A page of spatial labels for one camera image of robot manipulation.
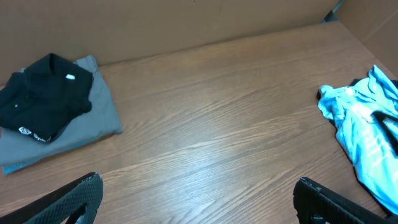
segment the logo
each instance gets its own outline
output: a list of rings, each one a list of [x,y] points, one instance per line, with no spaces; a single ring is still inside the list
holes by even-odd
[[[51,137],[50,137],[49,139],[47,139],[47,140],[44,140],[44,139],[42,139],[42,138],[38,137],[38,135],[37,135],[37,134],[33,134],[33,137],[35,137],[37,140],[39,140],[39,141],[42,141],[42,142],[47,142],[47,141],[49,141],[49,140],[51,139]]]
[[[24,127],[20,127],[19,132],[22,134],[32,134],[32,131],[29,131],[29,129],[24,128]]]

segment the folded shirt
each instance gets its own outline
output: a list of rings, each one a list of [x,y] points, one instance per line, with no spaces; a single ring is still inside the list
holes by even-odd
[[[73,119],[50,144],[43,144],[27,136],[3,128],[0,138],[0,166],[16,170],[39,159],[71,150],[93,142],[103,136],[121,133],[122,126],[109,88],[101,76],[93,56],[75,62],[93,74],[89,100],[93,103],[89,113]]]
[[[13,73],[0,90],[0,126],[41,142],[91,110],[93,74],[55,54]]]
[[[355,167],[358,180],[391,212],[398,214],[398,155],[375,114],[398,117],[398,89],[377,67],[352,86],[319,88],[318,107],[333,121],[336,138]],[[387,120],[398,138],[398,124]]]

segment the light blue shirt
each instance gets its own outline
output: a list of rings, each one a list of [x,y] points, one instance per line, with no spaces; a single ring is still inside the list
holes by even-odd
[[[358,179],[391,212],[398,214],[398,155],[373,118],[374,111],[398,117],[398,89],[376,66],[354,86],[319,88],[318,107],[333,120],[336,138],[355,167]],[[398,138],[398,124],[386,122]]]

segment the wooden table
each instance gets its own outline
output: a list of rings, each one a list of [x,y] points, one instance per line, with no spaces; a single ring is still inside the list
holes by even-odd
[[[339,22],[101,67],[124,132],[0,177],[0,215],[91,172],[96,223],[297,223],[307,176],[383,215],[317,107],[383,67]]]

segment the brown cardboard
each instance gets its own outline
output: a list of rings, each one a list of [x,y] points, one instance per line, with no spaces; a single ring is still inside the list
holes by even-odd
[[[398,1],[345,0],[336,15],[395,76],[398,75]]]
[[[49,52],[100,65],[316,24],[338,0],[0,2],[0,83]]]
[[[365,46],[395,75],[398,75],[398,14],[365,41]]]
[[[356,38],[365,42],[397,8],[396,0],[344,0],[336,15]]]

